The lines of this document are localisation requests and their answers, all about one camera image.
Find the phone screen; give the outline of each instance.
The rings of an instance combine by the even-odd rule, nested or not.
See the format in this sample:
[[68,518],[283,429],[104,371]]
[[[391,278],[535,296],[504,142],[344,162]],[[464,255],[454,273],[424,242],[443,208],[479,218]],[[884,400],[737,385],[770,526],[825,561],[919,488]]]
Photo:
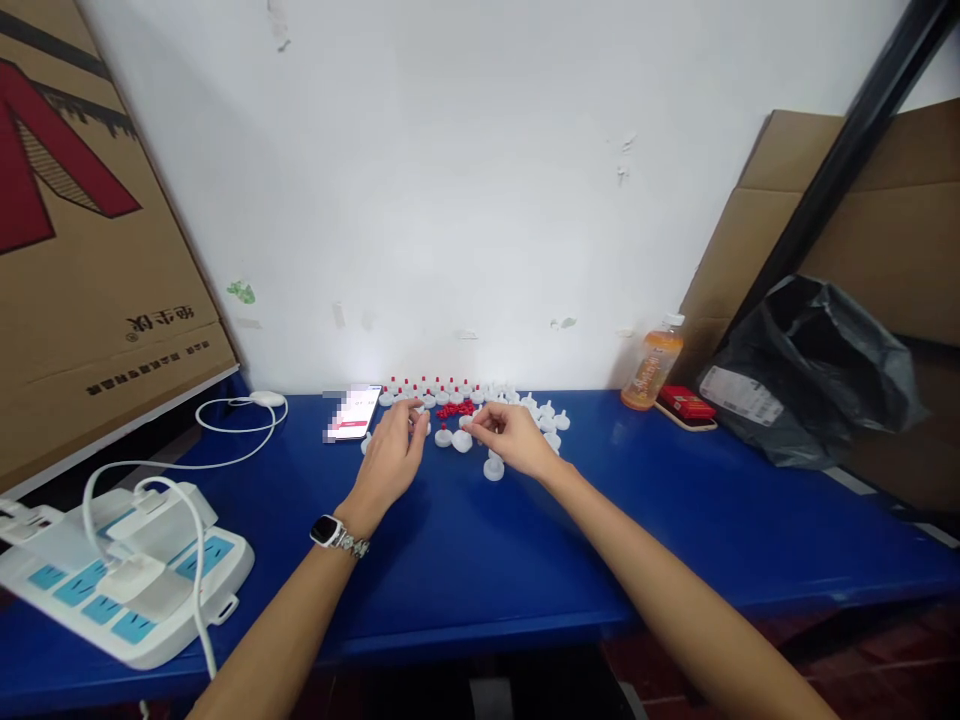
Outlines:
[[340,400],[325,433],[329,440],[357,440],[367,434],[382,385],[354,385]]

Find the blue tabletop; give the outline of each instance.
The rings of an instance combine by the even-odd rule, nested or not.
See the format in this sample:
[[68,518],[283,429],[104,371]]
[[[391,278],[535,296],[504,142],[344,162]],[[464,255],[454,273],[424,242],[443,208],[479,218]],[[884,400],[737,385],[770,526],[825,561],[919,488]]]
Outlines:
[[[571,417],[561,456],[748,616],[960,589],[955,555],[822,473],[774,468],[723,430],[685,432],[656,411],[623,407],[616,392],[537,398]],[[291,397],[289,418],[252,459],[165,473],[195,482],[218,524],[256,553],[236,613],[210,628],[220,663],[311,547],[314,520],[352,486],[359,443],[321,443],[335,402]],[[265,415],[248,406],[228,425],[254,427]],[[207,433],[182,462],[222,462],[258,441]],[[318,663],[582,642],[638,622],[556,502],[509,468],[501,482],[488,482],[485,458],[485,448],[461,455],[428,438],[417,478],[359,563]],[[4,715],[186,695],[206,684],[196,642],[166,665],[137,672],[19,602],[0,613],[0,635]]]

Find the white power strip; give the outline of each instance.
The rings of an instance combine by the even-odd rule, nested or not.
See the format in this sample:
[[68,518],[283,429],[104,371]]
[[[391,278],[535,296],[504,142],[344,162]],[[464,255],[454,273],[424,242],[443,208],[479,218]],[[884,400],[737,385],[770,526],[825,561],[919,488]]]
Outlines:
[[[129,490],[116,489],[93,500],[97,534],[105,541],[109,526],[132,512],[132,499]],[[81,523],[81,508],[66,515]],[[167,563],[191,582],[197,557],[195,545],[188,541]],[[214,526],[206,531],[204,552],[201,610],[206,622],[220,625],[239,604],[235,593],[253,567],[253,549],[239,535]],[[154,624],[97,592],[97,583],[105,573],[101,560],[79,572],[67,573],[19,547],[0,556],[0,585],[136,670],[163,665],[197,637],[189,601],[163,622]]]

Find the black plastic bag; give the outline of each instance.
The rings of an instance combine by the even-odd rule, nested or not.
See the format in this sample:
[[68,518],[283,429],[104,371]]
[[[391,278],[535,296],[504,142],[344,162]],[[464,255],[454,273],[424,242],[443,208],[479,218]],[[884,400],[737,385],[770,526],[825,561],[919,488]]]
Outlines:
[[721,424],[781,467],[833,467],[857,428],[901,432],[928,414],[910,351],[842,290],[800,275],[734,328],[698,386]]

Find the cardboard box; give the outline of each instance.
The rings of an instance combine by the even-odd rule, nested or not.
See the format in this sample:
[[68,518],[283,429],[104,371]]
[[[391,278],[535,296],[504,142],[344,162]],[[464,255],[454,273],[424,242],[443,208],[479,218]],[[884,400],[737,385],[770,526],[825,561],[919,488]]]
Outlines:
[[[723,211],[680,311],[671,382],[697,389],[843,118],[774,111]],[[898,115],[801,272],[848,292],[894,333],[960,347],[960,100]],[[901,435],[857,438],[849,467],[915,506],[960,512],[960,362],[915,353],[933,416]]]
[[0,491],[236,365],[70,0],[0,0]]

